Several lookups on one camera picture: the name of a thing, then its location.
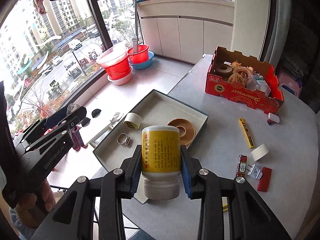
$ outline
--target blue gripper pad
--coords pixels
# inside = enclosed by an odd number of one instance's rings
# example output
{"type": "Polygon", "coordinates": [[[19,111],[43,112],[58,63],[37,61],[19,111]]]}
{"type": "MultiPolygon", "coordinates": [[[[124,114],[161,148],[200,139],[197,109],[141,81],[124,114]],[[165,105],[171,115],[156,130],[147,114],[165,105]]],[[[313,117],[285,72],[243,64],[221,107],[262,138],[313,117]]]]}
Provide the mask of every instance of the blue gripper pad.
{"type": "Polygon", "coordinates": [[[186,194],[188,195],[188,198],[191,198],[192,190],[191,190],[190,173],[189,173],[189,170],[188,170],[188,167],[186,165],[186,161],[185,161],[183,155],[181,155],[181,159],[182,159],[182,162],[181,162],[181,175],[182,175],[184,190],[185,190],[186,194]]]}

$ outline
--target red bucket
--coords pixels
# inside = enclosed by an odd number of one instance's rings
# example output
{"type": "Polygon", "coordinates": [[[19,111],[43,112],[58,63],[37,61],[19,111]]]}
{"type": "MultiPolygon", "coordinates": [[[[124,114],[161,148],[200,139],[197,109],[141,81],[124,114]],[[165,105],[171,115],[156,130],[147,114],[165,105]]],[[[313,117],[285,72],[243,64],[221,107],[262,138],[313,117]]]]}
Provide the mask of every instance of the red bucket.
{"type": "Polygon", "coordinates": [[[128,58],[126,57],[125,59],[123,59],[119,63],[116,63],[113,66],[107,67],[105,69],[108,71],[110,70],[113,73],[118,73],[118,74],[123,73],[123,72],[127,72],[130,69],[128,58]]]}
{"type": "Polygon", "coordinates": [[[138,53],[133,53],[133,48],[128,49],[128,57],[130,64],[139,64],[149,60],[148,45],[139,45],[138,53]]]}
{"type": "Polygon", "coordinates": [[[105,68],[105,70],[113,80],[118,80],[120,78],[124,78],[125,76],[127,76],[131,72],[130,67],[126,72],[122,72],[122,73],[118,72],[118,71],[114,71],[111,68],[105,68]]]}

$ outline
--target street lamp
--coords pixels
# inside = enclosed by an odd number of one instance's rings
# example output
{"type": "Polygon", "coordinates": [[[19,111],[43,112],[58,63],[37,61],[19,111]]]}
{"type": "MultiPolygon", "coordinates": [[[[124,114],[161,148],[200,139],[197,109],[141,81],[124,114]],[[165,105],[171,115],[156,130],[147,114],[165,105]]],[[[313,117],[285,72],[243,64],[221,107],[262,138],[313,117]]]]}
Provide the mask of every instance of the street lamp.
{"type": "Polygon", "coordinates": [[[82,69],[82,72],[84,73],[85,76],[87,76],[86,72],[85,72],[84,69],[82,68],[82,65],[80,64],[80,62],[79,62],[79,60],[77,59],[75,53],[73,52],[73,49],[71,49],[71,52],[72,52],[73,56],[75,56],[75,58],[76,58],[76,60],[77,60],[77,62],[78,62],[78,64],[79,64],[80,68],[82,69]]]}

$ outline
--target screw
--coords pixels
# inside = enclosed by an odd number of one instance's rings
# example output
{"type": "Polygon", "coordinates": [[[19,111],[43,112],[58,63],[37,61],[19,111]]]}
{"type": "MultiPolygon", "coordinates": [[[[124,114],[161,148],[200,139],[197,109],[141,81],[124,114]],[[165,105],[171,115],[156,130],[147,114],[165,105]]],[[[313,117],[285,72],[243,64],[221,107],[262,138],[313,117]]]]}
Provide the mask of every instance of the screw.
{"type": "Polygon", "coordinates": [[[245,179],[243,177],[236,177],[236,182],[242,184],[245,182],[245,179]]]}
{"type": "Polygon", "coordinates": [[[87,179],[87,178],[86,178],[85,176],[80,176],[80,177],[77,179],[77,181],[78,181],[79,183],[83,183],[83,182],[85,182],[86,179],[87,179]]]}
{"type": "Polygon", "coordinates": [[[116,175],[120,175],[121,173],[122,173],[122,170],[121,170],[120,168],[115,169],[115,170],[113,171],[113,174],[116,174],[116,175]]]}
{"type": "Polygon", "coordinates": [[[209,171],[207,169],[201,169],[201,170],[199,170],[199,173],[201,175],[208,175],[209,171]]]}

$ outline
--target white tape roll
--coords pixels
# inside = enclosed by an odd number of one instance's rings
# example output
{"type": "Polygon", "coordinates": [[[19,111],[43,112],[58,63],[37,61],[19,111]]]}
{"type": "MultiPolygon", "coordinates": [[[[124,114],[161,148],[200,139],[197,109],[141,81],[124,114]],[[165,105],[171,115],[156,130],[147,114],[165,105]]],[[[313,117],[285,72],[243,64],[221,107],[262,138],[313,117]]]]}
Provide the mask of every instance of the white tape roll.
{"type": "Polygon", "coordinates": [[[254,159],[254,161],[257,161],[258,159],[262,158],[264,155],[266,155],[269,152],[267,145],[265,143],[261,144],[259,147],[254,149],[251,154],[254,159]]]}
{"type": "Polygon", "coordinates": [[[128,113],[123,123],[126,127],[129,127],[130,129],[138,130],[141,122],[142,118],[139,115],[135,113],[128,113]]]}

